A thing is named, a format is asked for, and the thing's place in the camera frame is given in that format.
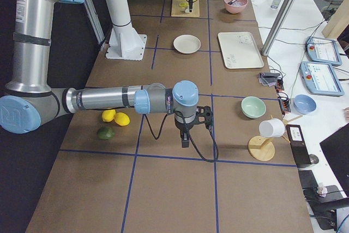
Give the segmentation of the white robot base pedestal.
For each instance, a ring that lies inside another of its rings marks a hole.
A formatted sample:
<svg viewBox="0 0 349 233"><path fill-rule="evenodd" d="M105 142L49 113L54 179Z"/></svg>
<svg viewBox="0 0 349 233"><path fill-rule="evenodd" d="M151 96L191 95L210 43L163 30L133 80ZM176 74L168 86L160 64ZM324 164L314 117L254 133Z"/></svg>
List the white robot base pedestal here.
<svg viewBox="0 0 349 233"><path fill-rule="evenodd" d="M131 61L142 60L147 36L138 34L133 27L128 0L106 0L106 3L112 22L106 57Z"/></svg>

